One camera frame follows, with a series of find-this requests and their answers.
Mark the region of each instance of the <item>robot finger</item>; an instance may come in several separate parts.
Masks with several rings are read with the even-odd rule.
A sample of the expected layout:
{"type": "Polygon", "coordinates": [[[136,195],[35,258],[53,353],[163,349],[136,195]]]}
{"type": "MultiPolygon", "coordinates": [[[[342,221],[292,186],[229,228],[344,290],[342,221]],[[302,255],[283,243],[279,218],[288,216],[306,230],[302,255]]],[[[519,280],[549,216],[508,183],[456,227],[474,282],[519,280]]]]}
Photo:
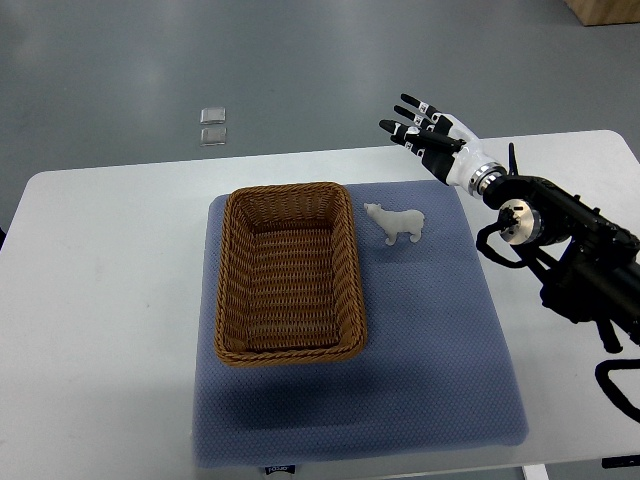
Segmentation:
{"type": "Polygon", "coordinates": [[[418,136],[419,129],[417,127],[408,127],[400,122],[393,120],[381,120],[380,127],[391,133],[391,141],[402,145],[414,155],[421,157],[424,155],[425,145],[418,136]]]}
{"type": "Polygon", "coordinates": [[[417,113],[414,114],[413,112],[410,112],[409,110],[407,110],[404,107],[401,107],[400,105],[396,105],[395,107],[393,107],[393,111],[399,115],[402,115],[405,118],[408,118],[420,128],[433,131],[433,128],[435,127],[435,125],[433,124],[433,122],[431,122],[429,118],[423,117],[422,115],[418,115],[417,113]]]}
{"type": "Polygon", "coordinates": [[[399,113],[400,115],[407,118],[411,118],[410,115],[413,115],[413,122],[427,131],[441,133],[443,135],[449,134],[449,130],[451,130],[453,123],[436,107],[434,107],[433,105],[429,105],[422,100],[418,100],[411,95],[407,95],[406,93],[400,95],[400,98],[403,102],[406,102],[412,107],[417,108],[422,115],[413,115],[409,110],[399,106],[396,106],[394,108],[394,111],[396,113],[399,113]]]}

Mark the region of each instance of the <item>polar bear figurine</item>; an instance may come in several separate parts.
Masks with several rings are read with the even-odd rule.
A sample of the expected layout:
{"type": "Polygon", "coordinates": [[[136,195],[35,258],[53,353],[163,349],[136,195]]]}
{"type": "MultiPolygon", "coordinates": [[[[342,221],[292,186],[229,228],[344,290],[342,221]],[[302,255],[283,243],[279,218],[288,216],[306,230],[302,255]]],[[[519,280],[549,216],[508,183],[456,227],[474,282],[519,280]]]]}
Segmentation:
{"type": "Polygon", "coordinates": [[[409,232],[409,239],[416,243],[422,236],[424,227],[424,214],[419,210],[405,210],[404,212],[391,212],[383,210],[379,203],[365,203],[364,209],[373,220],[382,227],[387,234],[384,243],[393,245],[396,243],[398,233],[409,232]]]}

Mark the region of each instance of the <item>blue mat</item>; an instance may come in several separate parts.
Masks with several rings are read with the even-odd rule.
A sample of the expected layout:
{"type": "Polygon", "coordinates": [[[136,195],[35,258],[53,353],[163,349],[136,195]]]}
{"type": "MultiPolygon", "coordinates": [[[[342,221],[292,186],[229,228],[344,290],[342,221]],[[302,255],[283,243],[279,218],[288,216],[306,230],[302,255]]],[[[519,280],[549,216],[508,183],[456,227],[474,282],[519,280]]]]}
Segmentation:
{"type": "Polygon", "coordinates": [[[202,468],[517,445],[528,427],[456,192],[436,181],[347,186],[368,342],[346,362],[240,369],[213,350],[226,197],[210,207],[195,382],[202,468]],[[415,208],[422,239],[388,247],[362,204],[415,208]]]}

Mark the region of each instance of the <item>wicker basket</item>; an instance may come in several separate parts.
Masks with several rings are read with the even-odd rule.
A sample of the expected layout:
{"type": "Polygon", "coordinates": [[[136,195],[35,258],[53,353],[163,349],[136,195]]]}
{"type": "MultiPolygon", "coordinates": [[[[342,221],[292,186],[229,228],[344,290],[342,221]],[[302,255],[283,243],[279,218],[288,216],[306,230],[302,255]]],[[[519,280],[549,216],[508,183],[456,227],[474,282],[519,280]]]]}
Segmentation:
{"type": "Polygon", "coordinates": [[[243,188],[222,224],[215,351],[232,366],[346,360],[366,341],[349,192],[243,188]]]}

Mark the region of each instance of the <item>label sticker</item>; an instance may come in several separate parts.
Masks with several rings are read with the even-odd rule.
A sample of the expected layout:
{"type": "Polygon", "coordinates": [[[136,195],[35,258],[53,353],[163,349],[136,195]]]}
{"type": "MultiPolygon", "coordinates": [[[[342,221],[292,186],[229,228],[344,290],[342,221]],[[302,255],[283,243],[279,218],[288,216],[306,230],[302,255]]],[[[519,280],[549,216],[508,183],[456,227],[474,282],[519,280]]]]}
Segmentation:
{"type": "Polygon", "coordinates": [[[264,467],[264,473],[267,475],[271,475],[275,472],[287,472],[290,474],[296,473],[295,465],[275,465],[273,467],[264,467]]]}

